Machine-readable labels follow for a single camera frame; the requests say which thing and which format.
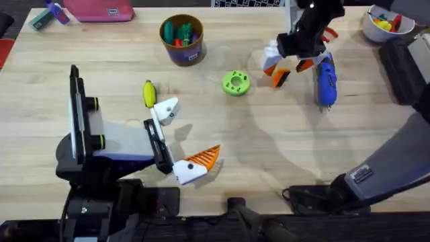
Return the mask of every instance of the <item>green ring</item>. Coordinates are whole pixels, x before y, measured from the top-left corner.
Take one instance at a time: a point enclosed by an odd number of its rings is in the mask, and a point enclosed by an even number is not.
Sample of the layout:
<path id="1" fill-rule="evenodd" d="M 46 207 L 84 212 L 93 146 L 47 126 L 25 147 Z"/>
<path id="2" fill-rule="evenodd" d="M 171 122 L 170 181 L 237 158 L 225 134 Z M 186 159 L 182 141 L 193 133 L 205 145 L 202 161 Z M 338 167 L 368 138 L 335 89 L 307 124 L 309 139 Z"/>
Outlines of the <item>green ring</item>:
<path id="1" fill-rule="evenodd" d="M 233 85 L 233 78 L 238 79 L 241 83 L 239 85 Z M 243 71 L 229 71 L 222 78 L 222 88 L 229 95 L 240 96 L 248 92 L 251 82 L 248 74 Z"/>

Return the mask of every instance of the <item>glue gun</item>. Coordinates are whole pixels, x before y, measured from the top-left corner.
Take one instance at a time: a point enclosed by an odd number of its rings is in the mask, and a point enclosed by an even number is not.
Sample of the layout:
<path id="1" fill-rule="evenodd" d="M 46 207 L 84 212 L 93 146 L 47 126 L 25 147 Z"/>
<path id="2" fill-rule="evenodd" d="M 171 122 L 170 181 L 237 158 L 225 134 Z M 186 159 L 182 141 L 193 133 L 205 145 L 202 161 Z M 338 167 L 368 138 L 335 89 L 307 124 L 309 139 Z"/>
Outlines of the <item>glue gun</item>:
<path id="1" fill-rule="evenodd" d="M 337 98 L 335 63 L 331 54 L 321 61 L 316 73 L 318 75 L 318 102 L 320 106 L 330 110 Z"/>

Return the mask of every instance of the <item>orange and white object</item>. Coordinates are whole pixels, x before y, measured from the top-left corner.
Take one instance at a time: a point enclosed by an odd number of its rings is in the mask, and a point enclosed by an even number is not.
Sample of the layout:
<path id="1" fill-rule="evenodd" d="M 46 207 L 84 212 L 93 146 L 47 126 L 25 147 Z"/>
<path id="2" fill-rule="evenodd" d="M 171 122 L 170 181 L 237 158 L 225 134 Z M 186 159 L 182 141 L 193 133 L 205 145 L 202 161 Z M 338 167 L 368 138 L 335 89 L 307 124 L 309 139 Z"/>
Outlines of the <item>orange and white object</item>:
<path id="1" fill-rule="evenodd" d="M 219 154 L 220 145 L 216 145 L 191 157 L 174 162 L 173 172 L 176 179 L 181 185 L 185 185 L 205 176 L 213 168 Z"/>

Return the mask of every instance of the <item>pink pouch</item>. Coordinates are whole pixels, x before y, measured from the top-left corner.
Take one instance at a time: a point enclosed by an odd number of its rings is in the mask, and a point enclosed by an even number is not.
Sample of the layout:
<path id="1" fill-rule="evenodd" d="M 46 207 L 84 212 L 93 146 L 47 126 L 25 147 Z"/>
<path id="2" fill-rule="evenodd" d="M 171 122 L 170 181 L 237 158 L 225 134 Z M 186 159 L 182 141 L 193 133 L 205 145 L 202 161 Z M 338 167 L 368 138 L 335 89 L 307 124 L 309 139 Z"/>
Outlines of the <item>pink pouch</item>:
<path id="1" fill-rule="evenodd" d="M 134 15 L 128 0 L 64 0 L 64 5 L 80 22 L 127 22 Z"/>

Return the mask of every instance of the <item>white bowl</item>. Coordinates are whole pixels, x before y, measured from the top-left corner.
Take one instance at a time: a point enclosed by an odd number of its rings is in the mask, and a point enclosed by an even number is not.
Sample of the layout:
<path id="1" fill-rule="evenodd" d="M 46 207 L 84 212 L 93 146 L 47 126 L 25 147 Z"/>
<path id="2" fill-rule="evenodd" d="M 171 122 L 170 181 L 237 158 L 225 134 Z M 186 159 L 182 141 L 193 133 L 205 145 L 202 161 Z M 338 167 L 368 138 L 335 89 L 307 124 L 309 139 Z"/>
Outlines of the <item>white bowl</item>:
<path id="1" fill-rule="evenodd" d="M 408 17 L 402 16 L 402 23 L 400 24 L 398 32 L 396 33 L 389 32 L 389 31 L 383 30 L 382 28 L 379 28 L 374 23 L 373 20 L 376 18 L 374 16 L 380 16 L 381 14 L 384 14 L 388 20 L 392 21 L 398 14 L 385 10 L 376 5 L 371 6 L 369 8 L 369 12 L 371 13 L 371 15 L 368 13 L 365 13 L 364 15 L 363 33 L 367 38 L 369 38 L 371 41 L 374 41 L 374 42 L 385 42 L 394 37 L 399 37 L 399 36 L 408 34 L 415 27 L 414 20 Z"/>

